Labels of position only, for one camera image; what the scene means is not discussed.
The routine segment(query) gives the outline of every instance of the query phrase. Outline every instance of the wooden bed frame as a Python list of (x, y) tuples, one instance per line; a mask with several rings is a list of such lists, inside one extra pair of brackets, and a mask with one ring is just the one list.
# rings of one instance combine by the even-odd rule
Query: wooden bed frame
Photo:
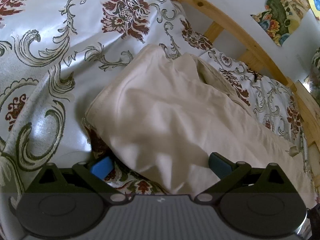
[(290, 78), (284, 76), (263, 48), (241, 26), (213, 4), (207, 0), (177, 1), (188, 3), (213, 20), (213, 23), (204, 34), (211, 42), (213, 42), (224, 29), (227, 30), (247, 48), (246, 52), (241, 55), (238, 60), (243, 61), (248, 67), (257, 72), (263, 68), (267, 68), (274, 79), (292, 90), (303, 119), (302, 125), (308, 147), (312, 148), (313, 152), (317, 151), (315, 154), (319, 155), (310, 156), (309, 160), (315, 186), (320, 190), (320, 153), (318, 150), (320, 149), (320, 107), (310, 93), (299, 81), (294, 83)]

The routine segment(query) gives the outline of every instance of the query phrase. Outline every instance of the circular pad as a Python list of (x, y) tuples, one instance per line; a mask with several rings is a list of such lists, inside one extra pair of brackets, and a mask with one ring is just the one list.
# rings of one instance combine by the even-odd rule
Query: circular pad
[(69, 238), (93, 227), (104, 205), (96, 193), (25, 193), (17, 208), (21, 225), (36, 236)]
[(227, 193), (221, 215), (235, 229), (255, 237), (282, 237), (295, 233), (307, 210), (297, 193)]

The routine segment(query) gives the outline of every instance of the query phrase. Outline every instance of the bedding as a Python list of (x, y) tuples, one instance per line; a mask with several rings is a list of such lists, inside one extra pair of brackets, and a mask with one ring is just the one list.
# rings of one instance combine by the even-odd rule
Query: bedding
[(258, 123), (231, 84), (201, 58), (171, 60), (148, 45), (90, 104), (87, 121), (130, 169), (171, 194), (195, 196), (219, 181), (208, 158), (284, 170), (306, 206), (314, 187), (288, 154), (292, 143)]
[[(22, 236), (5, 194), (16, 207), (45, 163), (108, 149), (85, 110), (148, 44), (171, 59), (212, 49), (174, 0), (0, 0), (3, 239)], [(167, 193), (119, 160), (105, 181), (126, 194)]]
[(234, 60), (217, 49), (200, 56), (216, 68), (234, 87), (239, 98), (254, 113), (256, 120), (275, 134), (292, 142), (301, 153), (303, 169), (312, 177), (306, 138), (294, 94), (286, 86), (250, 70), (243, 62)]

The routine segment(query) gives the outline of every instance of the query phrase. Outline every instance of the metal screw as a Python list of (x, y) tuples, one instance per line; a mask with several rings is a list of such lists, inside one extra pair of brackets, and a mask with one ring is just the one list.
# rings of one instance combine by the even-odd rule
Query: metal screw
[(212, 196), (208, 193), (201, 193), (197, 196), (198, 200), (201, 202), (208, 202), (212, 200)]

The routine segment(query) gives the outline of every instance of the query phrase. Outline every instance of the blue gripper pad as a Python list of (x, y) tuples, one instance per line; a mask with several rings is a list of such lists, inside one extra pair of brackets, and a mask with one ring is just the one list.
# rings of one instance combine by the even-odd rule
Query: blue gripper pad
[(113, 170), (113, 161), (105, 157), (90, 168), (90, 172), (99, 179), (104, 179)]

